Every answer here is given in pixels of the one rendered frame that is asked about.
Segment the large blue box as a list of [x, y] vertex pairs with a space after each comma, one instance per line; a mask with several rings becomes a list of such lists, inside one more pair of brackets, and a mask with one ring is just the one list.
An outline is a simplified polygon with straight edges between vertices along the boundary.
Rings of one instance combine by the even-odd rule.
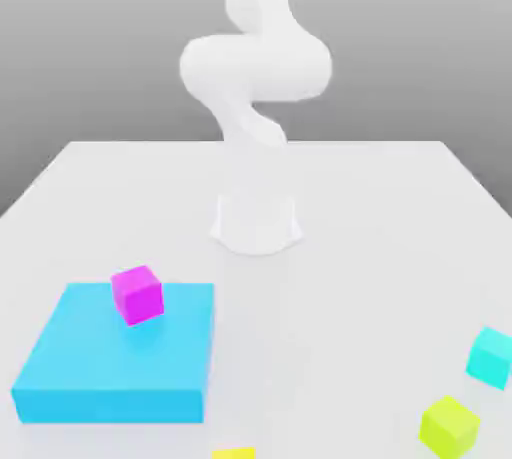
[[127, 325], [107, 283], [66, 287], [11, 394], [25, 424], [201, 423], [214, 287], [166, 283], [165, 311]]

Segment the small magenta cube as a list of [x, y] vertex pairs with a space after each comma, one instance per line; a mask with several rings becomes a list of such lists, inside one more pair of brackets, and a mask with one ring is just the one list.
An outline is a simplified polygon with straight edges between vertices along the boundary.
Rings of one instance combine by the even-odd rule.
[[115, 306], [128, 326], [164, 313], [162, 283], [148, 266], [114, 274], [111, 286]]

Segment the small yellow cube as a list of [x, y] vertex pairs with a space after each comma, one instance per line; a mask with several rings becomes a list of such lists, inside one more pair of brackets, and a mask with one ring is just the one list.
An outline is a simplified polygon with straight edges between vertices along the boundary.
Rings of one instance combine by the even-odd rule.
[[214, 450], [212, 459], [256, 459], [256, 450], [254, 447]]

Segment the small cyan cube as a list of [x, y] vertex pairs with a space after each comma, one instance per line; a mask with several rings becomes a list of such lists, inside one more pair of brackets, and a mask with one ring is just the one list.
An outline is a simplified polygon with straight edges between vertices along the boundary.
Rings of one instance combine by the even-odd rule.
[[484, 327], [471, 347], [466, 373], [504, 390], [512, 373], [512, 336]]

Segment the small lime cube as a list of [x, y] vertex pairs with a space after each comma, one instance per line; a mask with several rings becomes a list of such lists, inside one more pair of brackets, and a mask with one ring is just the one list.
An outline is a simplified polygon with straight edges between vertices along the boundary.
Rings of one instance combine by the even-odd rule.
[[451, 396], [422, 415], [419, 439], [440, 459], [460, 459], [474, 445], [480, 418]]

